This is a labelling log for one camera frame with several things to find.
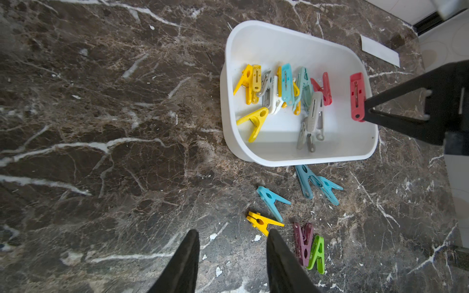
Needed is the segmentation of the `white clothespin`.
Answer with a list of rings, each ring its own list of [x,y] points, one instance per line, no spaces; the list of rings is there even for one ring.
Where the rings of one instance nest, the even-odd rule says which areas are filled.
[[[273,75],[271,78],[271,87],[265,93],[263,98],[263,107],[269,109],[270,115],[276,115],[282,108],[283,100],[277,96],[277,77]]]

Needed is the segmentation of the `white paper strip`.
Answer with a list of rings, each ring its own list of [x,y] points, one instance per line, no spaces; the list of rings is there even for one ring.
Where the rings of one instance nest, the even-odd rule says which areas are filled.
[[[360,36],[360,40],[363,52],[366,52],[374,57],[377,57],[378,59],[392,64],[395,67],[400,67],[399,54],[396,51],[393,51],[379,42],[365,37],[364,35]]]

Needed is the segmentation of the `teal clothespin top right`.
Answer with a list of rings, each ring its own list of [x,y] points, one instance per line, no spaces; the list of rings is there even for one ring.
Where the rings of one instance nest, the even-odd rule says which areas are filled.
[[[325,177],[318,177],[318,179],[321,183],[320,189],[322,190],[323,194],[327,197],[327,199],[331,202],[331,204],[338,206],[339,201],[336,198],[335,194],[333,193],[333,189],[344,190],[343,187],[331,182]]]

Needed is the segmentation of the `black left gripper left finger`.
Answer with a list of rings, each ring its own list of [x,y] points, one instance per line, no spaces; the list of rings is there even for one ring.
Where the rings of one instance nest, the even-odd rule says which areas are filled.
[[[199,269],[200,240],[189,230],[148,293],[194,293]]]

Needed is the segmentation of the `green clothespin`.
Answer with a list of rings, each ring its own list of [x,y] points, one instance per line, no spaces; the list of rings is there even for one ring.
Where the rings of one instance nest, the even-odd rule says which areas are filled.
[[[317,271],[324,275],[326,271],[325,266],[325,245],[324,238],[322,236],[316,235],[313,245],[311,247],[311,254],[309,259],[309,264],[307,269],[311,271],[316,265]]]

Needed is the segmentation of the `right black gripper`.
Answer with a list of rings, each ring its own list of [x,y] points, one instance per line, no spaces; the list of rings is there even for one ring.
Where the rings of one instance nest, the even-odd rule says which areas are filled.
[[[373,108],[411,92],[425,95],[428,120],[389,114]],[[364,120],[422,142],[442,146],[444,154],[469,154],[469,62],[447,63],[365,101]]]

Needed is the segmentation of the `dark teal clothespin top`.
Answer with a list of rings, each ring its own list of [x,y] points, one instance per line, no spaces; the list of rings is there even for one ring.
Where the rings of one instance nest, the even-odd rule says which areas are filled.
[[[321,189],[323,187],[322,181],[309,169],[307,165],[295,166],[295,170],[304,197],[312,200],[314,198],[314,192],[311,189],[311,184],[316,188]]]

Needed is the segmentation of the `light blue clothespin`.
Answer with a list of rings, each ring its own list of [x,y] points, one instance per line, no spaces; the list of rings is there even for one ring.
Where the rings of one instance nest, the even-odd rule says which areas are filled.
[[[289,63],[282,66],[282,100],[287,106],[294,103],[293,74]]]

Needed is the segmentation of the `pale teal clothespin bottom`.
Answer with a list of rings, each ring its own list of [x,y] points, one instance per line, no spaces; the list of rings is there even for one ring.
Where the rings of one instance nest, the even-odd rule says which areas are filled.
[[[295,82],[300,89],[300,105],[309,110],[314,90],[310,82],[309,72],[305,67],[300,67]]]

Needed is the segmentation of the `purple clothespin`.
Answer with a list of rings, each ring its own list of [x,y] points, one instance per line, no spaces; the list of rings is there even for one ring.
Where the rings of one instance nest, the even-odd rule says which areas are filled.
[[[300,223],[293,223],[296,257],[303,267],[309,265],[311,247],[313,245],[314,229],[312,223],[301,226]]]

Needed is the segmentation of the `yellow clothespin pair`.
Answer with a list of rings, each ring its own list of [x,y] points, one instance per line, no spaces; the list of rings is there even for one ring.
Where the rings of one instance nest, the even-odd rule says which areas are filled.
[[[262,126],[264,125],[268,115],[269,115],[269,109],[267,107],[261,107],[258,110],[251,112],[236,121],[237,126],[245,122],[250,122],[251,124],[253,124],[254,128],[248,139],[249,143],[253,143],[254,141],[256,141],[256,138],[258,137],[260,130]]]

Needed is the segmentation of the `white plastic storage box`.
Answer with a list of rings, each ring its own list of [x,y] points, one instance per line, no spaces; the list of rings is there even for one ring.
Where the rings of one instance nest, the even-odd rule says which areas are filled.
[[[256,141],[248,139],[254,128],[250,122],[239,126],[236,121],[263,107],[245,103],[245,88],[233,91],[246,65],[261,66],[263,73],[277,74],[279,66],[289,63],[293,82],[300,67],[309,77],[323,86],[322,75],[329,75],[332,104],[324,105],[324,141],[315,141],[314,153],[305,146],[297,149],[300,127],[308,110],[301,107],[294,115],[293,105],[284,102],[276,115],[268,115]],[[363,73],[366,97],[371,96],[370,82],[359,57],[349,48],[318,37],[261,21],[245,21],[228,36],[225,62],[220,77],[221,115],[224,139],[238,158],[266,167],[322,164],[369,158],[375,151],[378,128],[368,122],[356,122],[351,117],[350,76]]]

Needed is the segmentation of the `grey clothespin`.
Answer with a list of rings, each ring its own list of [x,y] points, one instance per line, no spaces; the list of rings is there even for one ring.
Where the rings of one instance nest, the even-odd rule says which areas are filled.
[[[272,72],[268,70],[263,73],[263,79],[261,81],[261,90],[256,94],[257,97],[261,98],[265,95],[266,91],[271,87]]]
[[[315,141],[324,141],[324,100],[322,92],[314,92],[307,116],[303,119],[300,127],[297,149],[307,147],[308,151],[314,153]]]

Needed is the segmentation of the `teal clothespin upper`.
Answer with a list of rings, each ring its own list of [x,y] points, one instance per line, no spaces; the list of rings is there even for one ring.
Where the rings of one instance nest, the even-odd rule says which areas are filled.
[[[277,222],[283,223],[283,217],[280,215],[276,207],[276,202],[278,201],[286,205],[291,205],[291,202],[263,186],[259,186],[256,192],[258,193],[260,198],[264,201],[268,210],[270,210],[270,212],[276,218]]]

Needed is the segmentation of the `red clothespin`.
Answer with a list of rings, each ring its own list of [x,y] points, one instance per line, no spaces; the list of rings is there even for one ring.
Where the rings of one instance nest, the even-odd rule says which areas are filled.
[[[366,91],[363,73],[350,76],[351,117],[356,122],[364,122]]]
[[[327,72],[324,72],[322,75],[323,86],[320,86],[313,78],[310,78],[311,85],[315,92],[321,92],[323,96],[323,103],[325,106],[330,106],[332,104],[332,93],[329,82],[329,75]]]

